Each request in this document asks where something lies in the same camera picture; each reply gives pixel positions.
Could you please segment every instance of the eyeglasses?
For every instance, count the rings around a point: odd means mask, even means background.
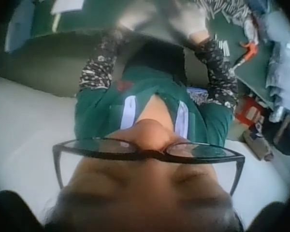
[[[72,176],[74,169],[82,158],[93,158],[109,161],[143,161],[146,159],[157,159],[168,163],[177,164],[213,164],[218,180],[225,176],[225,181],[232,181],[229,193],[233,195],[239,182],[245,156],[215,145],[201,143],[178,143],[168,146],[163,152],[140,149],[131,142],[111,139],[94,138],[86,140],[71,140],[53,146],[53,156],[56,175],[60,188],[63,184],[63,177]],[[233,177],[226,174],[230,171],[228,166],[222,164],[234,163]]]

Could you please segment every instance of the eyebrow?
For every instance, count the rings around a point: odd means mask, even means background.
[[[232,207],[232,201],[230,197],[196,198],[196,199],[181,201],[180,204],[186,209],[231,208]]]
[[[59,197],[59,201],[68,204],[102,207],[110,203],[114,203],[116,199],[111,199],[95,194],[69,192],[61,194]]]

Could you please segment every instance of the orange scissors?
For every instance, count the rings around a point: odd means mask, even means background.
[[[236,63],[236,65],[232,68],[234,71],[237,67],[241,66],[245,62],[252,59],[255,55],[258,53],[258,46],[254,42],[249,42],[247,44],[240,43],[240,45],[247,49],[246,54],[240,59],[239,62]]]

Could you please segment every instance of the white floor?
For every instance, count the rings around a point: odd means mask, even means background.
[[[75,99],[0,78],[0,190],[18,192],[40,221],[59,191],[51,148],[73,139],[74,105]],[[258,161],[245,144],[227,141],[226,147],[246,156],[233,201],[248,226],[264,206],[284,202],[290,184],[272,163]]]

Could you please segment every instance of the patterned sleeve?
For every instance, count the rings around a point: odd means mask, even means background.
[[[205,103],[226,106],[233,112],[238,103],[238,85],[234,72],[215,40],[208,40],[195,49],[195,56],[208,69],[208,99]]]
[[[114,29],[101,37],[82,70],[79,88],[108,89],[112,82],[112,73],[121,47],[129,41],[128,31]]]

